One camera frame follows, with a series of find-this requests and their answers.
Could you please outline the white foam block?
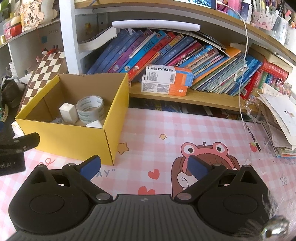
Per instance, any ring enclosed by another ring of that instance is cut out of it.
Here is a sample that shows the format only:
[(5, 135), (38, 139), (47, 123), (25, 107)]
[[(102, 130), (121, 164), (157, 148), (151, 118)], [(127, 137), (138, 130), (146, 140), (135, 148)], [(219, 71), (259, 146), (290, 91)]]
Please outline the white foam block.
[(103, 125), (101, 124), (101, 122), (99, 120), (95, 120), (91, 123), (88, 123), (86, 125), (86, 127), (90, 127), (90, 128), (103, 128)]

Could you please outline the white foam cube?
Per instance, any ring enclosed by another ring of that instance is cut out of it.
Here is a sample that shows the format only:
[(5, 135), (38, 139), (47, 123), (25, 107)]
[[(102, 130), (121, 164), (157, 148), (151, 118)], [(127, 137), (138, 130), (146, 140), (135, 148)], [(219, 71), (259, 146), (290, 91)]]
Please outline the white foam cube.
[(62, 116), (63, 121), (71, 124), (75, 124), (78, 121), (78, 113), (75, 105), (64, 103), (59, 108), (60, 114)]

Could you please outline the clear tape roll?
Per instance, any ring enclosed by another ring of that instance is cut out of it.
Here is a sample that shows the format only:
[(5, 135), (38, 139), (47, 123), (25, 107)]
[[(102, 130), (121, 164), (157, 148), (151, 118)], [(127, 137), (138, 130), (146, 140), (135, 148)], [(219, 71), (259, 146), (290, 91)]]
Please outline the clear tape roll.
[(105, 118), (104, 100), (100, 96), (92, 95), (80, 99), (76, 103), (76, 110), (79, 119), (85, 124)]

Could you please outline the yellow cardboard box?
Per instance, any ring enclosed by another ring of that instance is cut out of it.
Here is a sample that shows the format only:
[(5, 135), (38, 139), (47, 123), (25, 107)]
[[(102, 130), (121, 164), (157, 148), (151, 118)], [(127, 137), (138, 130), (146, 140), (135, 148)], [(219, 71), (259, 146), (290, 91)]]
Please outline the yellow cardboard box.
[(41, 151), (77, 160), (98, 155), (114, 165), (128, 100), (127, 74), (59, 74), (16, 122), (26, 135), (39, 134)]

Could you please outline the pink cartoon desk mat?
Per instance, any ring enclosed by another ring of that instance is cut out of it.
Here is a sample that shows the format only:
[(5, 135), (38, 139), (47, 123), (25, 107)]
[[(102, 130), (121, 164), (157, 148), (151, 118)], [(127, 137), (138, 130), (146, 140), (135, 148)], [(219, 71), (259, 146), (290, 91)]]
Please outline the pink cartoon desk mat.
[[(261, 152), (248, 132), (249, 126)], [(240, 165), (251, 165), (278, 203), (277, 213), (290, 220), (295, 236), (295, 159), (272, 155), (264, 127), (253, 121), (228, 120), (202, 115), (128, 108), (120, 134), (114, 165), (101, 165), (92, 182), (112, 196), (118, 194), (170, 194), (171, 167), (182, 156), (182, 144), (214, 147), (233, 156)], [(38, 164), (59, 169), (84, 160), (36, 149), (24, 153), (23, 172), (1, 176), (1, 240), (14, 234), (9, 204)]]

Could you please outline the black pen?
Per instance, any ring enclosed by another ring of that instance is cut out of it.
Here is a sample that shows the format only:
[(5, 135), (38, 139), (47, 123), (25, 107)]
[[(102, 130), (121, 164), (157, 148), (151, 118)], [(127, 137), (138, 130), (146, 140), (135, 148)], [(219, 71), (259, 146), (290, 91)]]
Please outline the black pen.
[(257, 146), (258, 151), (261, 152), (261, 147), (260, 147), (258, 141), (256, 140), (254, 134), (252, 133), (251, 129), (249, 128), (249, 126), (248, 126), (247, 124), (245, 124), (245, 126), (246, 126), (248, 132), (250, 133), (250, 135), (251, 135), (251, 137), (252, 137), (252, 139), (253, 139), (253, 142), (254, 142), (255, 145)]

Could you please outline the wooden shelf board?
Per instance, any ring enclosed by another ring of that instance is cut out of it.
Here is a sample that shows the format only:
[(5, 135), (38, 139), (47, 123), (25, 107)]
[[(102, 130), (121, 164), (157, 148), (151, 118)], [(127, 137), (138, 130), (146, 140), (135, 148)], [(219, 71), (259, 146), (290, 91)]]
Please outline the wooden shelf board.
[(140, 83), (134, 83), (129, 88), (129, 96), (136, 98), (165, 100), (178, 103), (188, 103), (202, 105), (213, 108), (222, 108), (225, 110), (242, 111), (246, 113), (245, 101), (239, 96), (229, 96), (227, 94), (216, 94), (188, 89), (184, 97), (171, 96), (158, 93), (141, 92)]

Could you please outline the stack of papers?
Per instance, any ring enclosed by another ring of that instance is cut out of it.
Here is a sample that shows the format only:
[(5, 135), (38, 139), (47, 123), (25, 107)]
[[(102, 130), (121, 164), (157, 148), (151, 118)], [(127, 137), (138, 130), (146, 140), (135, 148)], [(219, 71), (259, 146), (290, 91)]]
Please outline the stack of papers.
[(295, 101), (266, 83), (258, 100), (265, 118), (262, 125), (274, 155), (295, 158)]

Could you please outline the lower orange white toothpaste box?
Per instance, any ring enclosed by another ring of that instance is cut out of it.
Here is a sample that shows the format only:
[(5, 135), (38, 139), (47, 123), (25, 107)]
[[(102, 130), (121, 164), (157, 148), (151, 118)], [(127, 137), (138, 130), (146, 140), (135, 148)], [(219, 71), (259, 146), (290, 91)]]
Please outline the lower orange white toothpaste box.
[(188, 87), (181, 84), (152, 83), (145, 80), (145, 74), (142, 76), (141, 92), (184, 97), (187, 90)]

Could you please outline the orange white toothpaste box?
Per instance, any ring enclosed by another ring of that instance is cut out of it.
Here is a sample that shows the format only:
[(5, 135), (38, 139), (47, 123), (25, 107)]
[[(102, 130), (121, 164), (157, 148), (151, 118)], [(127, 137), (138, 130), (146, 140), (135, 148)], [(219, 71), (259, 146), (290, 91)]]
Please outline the orange white toothpaste box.
[(188, 87), (181, 84), (152, 83), (145, 80), (145, 74), (142, 76), (141, 92), (184, 97), (187, 90)]
[(181, 85), (191, 87), (194, 74), (190, 69), (165, 65), (147, 65), (145, 80), (154, 83), (176, 84), (177, 78), (184, 78)]

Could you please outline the checkered board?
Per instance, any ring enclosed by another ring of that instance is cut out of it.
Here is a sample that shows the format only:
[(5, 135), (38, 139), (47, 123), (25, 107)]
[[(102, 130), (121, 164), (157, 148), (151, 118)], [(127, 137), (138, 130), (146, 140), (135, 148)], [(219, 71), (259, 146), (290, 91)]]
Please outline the checkered board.
[(57, 52), (43, 57), (37, 69), (30, 77), (25, 88), (18, 113), (41, 91), (57, 74), (68, 72), (64, 52)]

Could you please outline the upper orange white toothpaste box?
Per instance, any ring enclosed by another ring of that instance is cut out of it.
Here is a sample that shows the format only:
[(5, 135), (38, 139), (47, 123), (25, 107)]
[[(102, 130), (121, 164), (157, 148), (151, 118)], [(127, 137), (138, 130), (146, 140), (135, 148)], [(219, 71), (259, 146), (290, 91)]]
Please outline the upper orange white toothpaste box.
[(191, 87), (194, 74), (190, 69), (165, 65), (147, 65), (145, 80), (154, 83), (176, 84), (177, 78), (184, 78), (181, 85)]

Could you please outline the row of books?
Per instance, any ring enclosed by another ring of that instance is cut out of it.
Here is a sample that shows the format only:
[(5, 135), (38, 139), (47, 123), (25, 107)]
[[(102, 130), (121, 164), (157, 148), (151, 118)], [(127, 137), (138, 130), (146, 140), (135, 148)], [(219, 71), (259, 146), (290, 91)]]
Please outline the row of books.
[(138, 81), (147, 65), (187, 68), (194, 74), (188, 89), (248, 99), (253, 89), (266, 83), (290, 94), (286, 82), (291, 68), (266, 49), (231, 43), (224, 46), (203, 33), (110, 27), (80, 44), (81, 51), (104, 47), (88, 74), (126, 73)]

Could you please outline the white desk lamp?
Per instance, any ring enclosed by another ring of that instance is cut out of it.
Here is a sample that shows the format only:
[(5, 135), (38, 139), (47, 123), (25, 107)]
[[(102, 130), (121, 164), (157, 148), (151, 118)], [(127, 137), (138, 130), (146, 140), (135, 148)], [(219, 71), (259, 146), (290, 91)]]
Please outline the white desk lamp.
[(201, 28), (199, 24), (169, 21), (169, 20), (124, 20), (113, 21), (112, 26), (117, 29), (133, 29), (133, 28), (152, 28), (166, 29), (175, 31), (198, 32)]

